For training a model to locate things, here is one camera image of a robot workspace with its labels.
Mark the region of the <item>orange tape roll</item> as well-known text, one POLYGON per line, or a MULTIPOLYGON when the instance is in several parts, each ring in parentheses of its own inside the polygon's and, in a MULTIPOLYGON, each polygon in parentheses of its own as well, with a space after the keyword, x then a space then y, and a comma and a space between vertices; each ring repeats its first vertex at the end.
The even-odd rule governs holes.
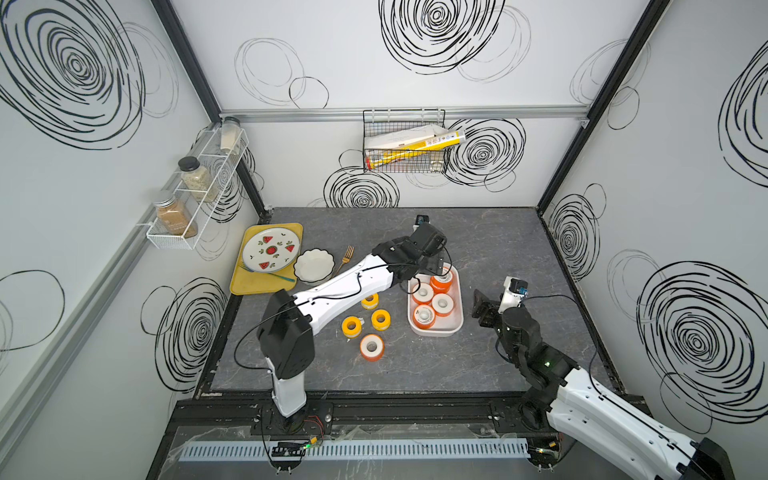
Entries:
POLYGON ((453 312, 455 303, 447 293, 438 293, 432 298, 431 307, 437 317, 447 317, 453 312))
POLYGON ((360 341, 361 356, 369 362, 379 361, 385 352, 385 344, 381 336, 368 334, 360 341))
POLYGON ((435 275, 430 277, 430 285, 435 294, 448 293, 452 284, 454 276, 451 271, 444 273, 443 275, 435 275))
POLYGON ((429 330, 436 321, 434 309, 427 304, 419 304, 413 311, 413 325, 418 330, 429 330))

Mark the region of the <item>yellow tape spool uncovered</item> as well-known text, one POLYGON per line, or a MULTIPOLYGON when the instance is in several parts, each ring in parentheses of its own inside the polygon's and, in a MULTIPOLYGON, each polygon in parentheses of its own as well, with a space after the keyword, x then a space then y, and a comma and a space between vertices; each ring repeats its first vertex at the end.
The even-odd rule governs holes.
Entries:
POLYGON ((370 295, 361 300, 361 306, 366 310, 376 310, 379 303, 380 299, 378 294, 370 295))

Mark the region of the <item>yellow tape spool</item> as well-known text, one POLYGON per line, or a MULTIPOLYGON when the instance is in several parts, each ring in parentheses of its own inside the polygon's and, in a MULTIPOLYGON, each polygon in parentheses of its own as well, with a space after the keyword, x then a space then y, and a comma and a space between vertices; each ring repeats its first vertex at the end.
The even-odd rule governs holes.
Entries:
POLYGON ((362 333, 362 319, 350 316, 342 322, 342 333, 348 339, 357 338, 362 333))
POLYGON ((378 309, 371 315, 371 325, 377 331, 386 331, 391 326, 391 314, 385 309, 378 309))

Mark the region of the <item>orange tape roll bottom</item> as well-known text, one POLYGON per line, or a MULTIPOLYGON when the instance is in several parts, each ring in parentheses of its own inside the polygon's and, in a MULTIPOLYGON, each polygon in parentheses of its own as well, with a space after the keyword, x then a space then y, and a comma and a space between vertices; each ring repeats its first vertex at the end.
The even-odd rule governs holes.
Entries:
POLYGON ((368 334, 360 341, 361 356, 369 362, 379 361, 385 352, 385 344, 381 336, 368 334))

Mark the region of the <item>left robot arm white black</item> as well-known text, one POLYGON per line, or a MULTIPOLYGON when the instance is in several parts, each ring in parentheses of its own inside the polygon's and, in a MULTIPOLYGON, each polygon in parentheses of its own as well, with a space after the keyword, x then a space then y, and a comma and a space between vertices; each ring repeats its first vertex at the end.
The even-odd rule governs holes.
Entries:
POLYGON ((348 271, 315 288, 270 297, 255 330, 272 375, 272 400, 291 418, 306 405, 304 372, 315 358, 314 336, 354 304, 419 274, 440 274, 447 238, 428 222, 382 242, 348 271))

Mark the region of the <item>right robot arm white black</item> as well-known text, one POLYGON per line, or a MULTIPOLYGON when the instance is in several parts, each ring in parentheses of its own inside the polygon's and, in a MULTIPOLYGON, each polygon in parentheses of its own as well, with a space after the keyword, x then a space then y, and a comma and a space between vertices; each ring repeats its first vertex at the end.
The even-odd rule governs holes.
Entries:
POLYGON ((715 441, 696 441, 656 421, 544 342, 524 300, 522 290, 505 288, 498 300, 476 291, 472 316, 496 333, 502 357, 528 382, 520 410, 531 427, 576 440, 633 479, 734 478, 715 441))

